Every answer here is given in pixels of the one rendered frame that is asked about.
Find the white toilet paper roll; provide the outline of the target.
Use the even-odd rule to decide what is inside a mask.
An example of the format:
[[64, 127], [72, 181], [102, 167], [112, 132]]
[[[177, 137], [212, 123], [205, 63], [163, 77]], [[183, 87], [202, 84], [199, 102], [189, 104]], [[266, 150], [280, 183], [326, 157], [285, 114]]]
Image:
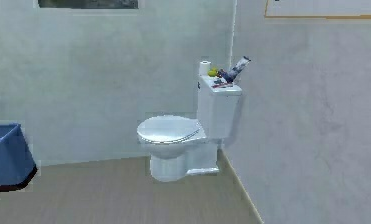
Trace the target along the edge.
[[207, 76], [208, 71], [211, 68], [211, 62], [210, 61], [201, 61], [199, 63], [199, 75], [200, 76]]

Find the blue trash can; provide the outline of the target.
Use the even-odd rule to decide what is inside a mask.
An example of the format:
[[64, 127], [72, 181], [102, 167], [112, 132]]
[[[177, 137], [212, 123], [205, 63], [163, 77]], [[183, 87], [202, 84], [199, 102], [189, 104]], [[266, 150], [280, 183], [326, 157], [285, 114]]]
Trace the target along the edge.
[[21, 125], [0, 124], [0, 193], [25, 188], [36, 173]]

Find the red flat object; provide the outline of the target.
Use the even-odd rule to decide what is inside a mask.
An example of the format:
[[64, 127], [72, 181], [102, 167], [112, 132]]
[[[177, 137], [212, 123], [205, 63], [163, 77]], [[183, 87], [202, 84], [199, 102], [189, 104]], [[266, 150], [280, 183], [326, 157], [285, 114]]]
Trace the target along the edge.
[[228, 82], [222, 82], [221, 79], [218, 79], [215, 84], [212, 86], [212, 88], [227, 88], [232, 87], [234, 84], [228, 83]]

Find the dark window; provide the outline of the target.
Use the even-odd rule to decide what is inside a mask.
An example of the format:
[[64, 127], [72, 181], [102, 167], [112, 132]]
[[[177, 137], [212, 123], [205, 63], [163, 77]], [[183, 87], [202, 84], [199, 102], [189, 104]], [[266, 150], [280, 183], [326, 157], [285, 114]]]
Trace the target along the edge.
[[37, 0], [41, 8], [137, 9], [138, 0]]

